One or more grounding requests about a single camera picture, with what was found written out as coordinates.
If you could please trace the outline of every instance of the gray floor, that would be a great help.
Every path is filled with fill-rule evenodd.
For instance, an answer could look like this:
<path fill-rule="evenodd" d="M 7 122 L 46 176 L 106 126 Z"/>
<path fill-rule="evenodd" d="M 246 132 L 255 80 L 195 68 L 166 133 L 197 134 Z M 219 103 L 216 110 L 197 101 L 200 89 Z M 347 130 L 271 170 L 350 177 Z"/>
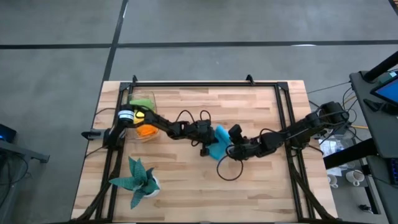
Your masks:
<path fill-rule="evenodd" d="M 0 44 L 110 43 L 121 0 L 0 0 Z M 143 1 L 130 0 L 120 42 L 398 39 L 387 0 Z M 397 45 L 118 49 L 110 80 L 305 80 L 308 91 L 349 80 Z M 18 143 L 51 155 L 32 161 L 12 219 L 68 220 L 108 49 L 0 50 L 0 123 Z M 349 85 L 309 94 L 316 103 L 341 101 Z M 358 105 L 356 125 L 366 125 Z M 369 137 L 359 131 L 359 137 Z M 340 218 L 387 223 L 360 212 L 363 189 L 333 190 Z"/>

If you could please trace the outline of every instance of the wooden table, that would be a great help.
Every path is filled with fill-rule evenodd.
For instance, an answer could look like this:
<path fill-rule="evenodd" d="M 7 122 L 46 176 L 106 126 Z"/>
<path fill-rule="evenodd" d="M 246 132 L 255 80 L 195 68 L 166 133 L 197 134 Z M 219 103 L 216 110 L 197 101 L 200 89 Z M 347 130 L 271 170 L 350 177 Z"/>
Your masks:
<path fill-rule="evenodd" d="M 288 81 L 296 121 L 310 113 L 303 81 Z M 97 110 L 115 107 L 120 82 L 104 82 Z M 145 87 L 134 91 L 152 91 L 157 113 L 174 121 L 181 110 L 189 110 L 199 119 L 201 110 L 211 113 L 215 127 L 229 129 L 240 124 L 243 134 L 257 136 L 262 128 L 280 130 L 275 92 L 269 87 Z M 96 116 L 93 127 L 111 127 L 113 110 Z M 190 121 L 187 114 L 181 120 Z M 92 141 L 87 153 L 101 146 Z M 227 182 L 217 176 L 217 161 L 200 157 L 201 146 L 192 147 L 187 139 L 174 141 L 162 131 L 148 142 L 133 139 L 125 143 L 121 177 L 130 176 L 128 156 L 141 158 L 146 169 L 155 167 L 154 175 L 162 190 L 155 198 L 145 198 L 130 210 L 132 192 L 118 189 L 114 222 L 282 222 L 297 221 L 284 146 L 263 158 L 244 161 L 242 176 Z M 97 194 L 103 175 L 106 150 L 85 160 L 73 207 L 72 218 L 83 213 Z M 337 217 L 335 203 L 326 177 L 322 155 L 308 148 L 303 151 L 310 188 L 327 211 Z M 226 160 L 221 171 L 236 174 L 240 164 Z M 304 214 L 304 194 L 300 191 Z M 103 214 L 108 210 L 105 198 Z"/>

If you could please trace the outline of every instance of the white pot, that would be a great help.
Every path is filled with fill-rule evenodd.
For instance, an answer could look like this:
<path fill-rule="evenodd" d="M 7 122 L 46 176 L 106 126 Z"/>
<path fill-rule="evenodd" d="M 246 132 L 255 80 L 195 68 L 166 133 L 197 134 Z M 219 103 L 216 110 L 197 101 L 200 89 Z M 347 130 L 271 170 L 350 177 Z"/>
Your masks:
<path fill-rule="evenodd" d="M 160 183 L 159 183 L 159 181 L 157 180 L 156 177 L 153 177 L 153 178 L 154 178 L 154 180 L 155 180 L 157 186 L 159 187 L 159 190 L 155 190 L 155 191 L 153 191 L 151 194 L 145 195 L 144 197 L 147 197 L 147 198 L 155 197 L 155 196 L 156 196 L 157 194 L 159 194 L 159 192 L 160 192 Z"/>

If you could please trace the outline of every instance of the computer screen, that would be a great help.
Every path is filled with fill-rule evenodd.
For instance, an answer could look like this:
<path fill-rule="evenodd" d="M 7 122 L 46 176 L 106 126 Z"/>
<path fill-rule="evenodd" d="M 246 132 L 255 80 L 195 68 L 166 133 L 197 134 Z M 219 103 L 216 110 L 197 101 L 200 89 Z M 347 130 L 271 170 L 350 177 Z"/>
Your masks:
<path fill-rule="evenodd" d="M 387 83 L 377 87 L 373 92 L 375 93 L 376 96 L 397 106 L 398 105 L 398 75 L 393 77 Z"/>

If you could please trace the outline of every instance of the potted plant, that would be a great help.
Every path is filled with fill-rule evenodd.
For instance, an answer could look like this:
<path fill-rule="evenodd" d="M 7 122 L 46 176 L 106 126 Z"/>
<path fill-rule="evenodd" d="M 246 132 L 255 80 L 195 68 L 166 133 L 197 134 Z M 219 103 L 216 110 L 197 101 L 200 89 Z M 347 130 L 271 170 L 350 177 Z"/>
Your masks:
<path fill-rule="evenodd" d="M 155 197 L 159 193 L 160 184 L 156 177 L 152 175 L 154 168 L 145 171 L 141 159 L 135 161 L 129 157 L 129 165 L 132 177 L 118 177 L 109 180 L 109 182 L 126 190 L 134 191 L 130 203 L 130 209 L 133 209 L 143 197 Z"/>

